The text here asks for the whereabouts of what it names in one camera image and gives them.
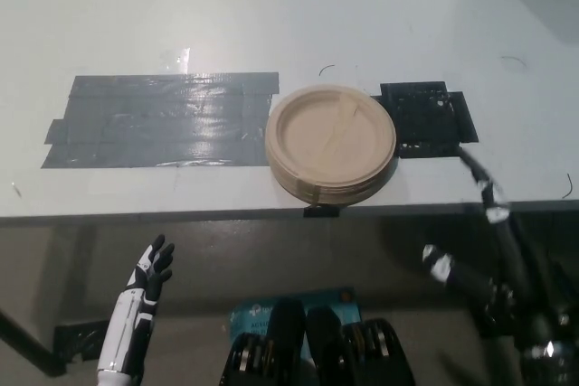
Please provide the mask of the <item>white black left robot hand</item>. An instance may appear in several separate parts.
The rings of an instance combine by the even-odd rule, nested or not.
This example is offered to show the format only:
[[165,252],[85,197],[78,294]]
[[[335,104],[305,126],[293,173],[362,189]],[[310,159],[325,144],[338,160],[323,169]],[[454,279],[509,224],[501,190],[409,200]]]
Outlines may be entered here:
[[172,277],[175,245],[163,234],[146,248],[119,294],[100,352],[100,385],[139,385],[163,285]]

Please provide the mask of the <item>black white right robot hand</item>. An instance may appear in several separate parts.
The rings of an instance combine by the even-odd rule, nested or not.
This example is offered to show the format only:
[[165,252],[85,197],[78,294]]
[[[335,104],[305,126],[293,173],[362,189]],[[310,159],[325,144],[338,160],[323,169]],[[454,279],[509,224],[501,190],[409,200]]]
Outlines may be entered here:
[[525,234],[487,169],[462,146],[456,151],[479,189],[496,242],[498,274],[486,278],[433,244],[422,250],[423,265],[435,280],[466,296],[492,324],[505,326],[517,349],[572,344],[576,304],[557,284],[547,254]]

